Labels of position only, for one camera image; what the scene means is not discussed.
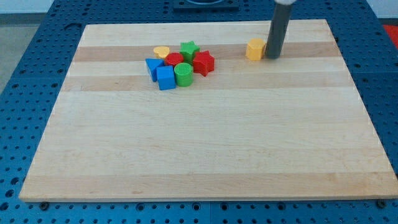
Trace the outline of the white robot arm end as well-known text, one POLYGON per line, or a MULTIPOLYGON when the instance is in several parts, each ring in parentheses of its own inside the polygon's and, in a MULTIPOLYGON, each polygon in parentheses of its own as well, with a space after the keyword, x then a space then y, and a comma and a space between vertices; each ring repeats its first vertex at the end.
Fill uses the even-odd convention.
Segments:
POLYGON ((289 6, 289 5, 292 5, 294 2, 296 2, 297 0, 274 0, 274 1, 275 1, 277 4, 289 6))

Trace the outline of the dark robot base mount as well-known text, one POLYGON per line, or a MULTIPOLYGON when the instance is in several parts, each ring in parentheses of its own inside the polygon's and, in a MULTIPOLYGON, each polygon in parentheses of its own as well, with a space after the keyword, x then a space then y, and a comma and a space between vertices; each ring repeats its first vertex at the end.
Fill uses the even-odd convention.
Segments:
POLYGON ((175 12, 238 10, 239 0, 173 0, 172 5, 175 12))

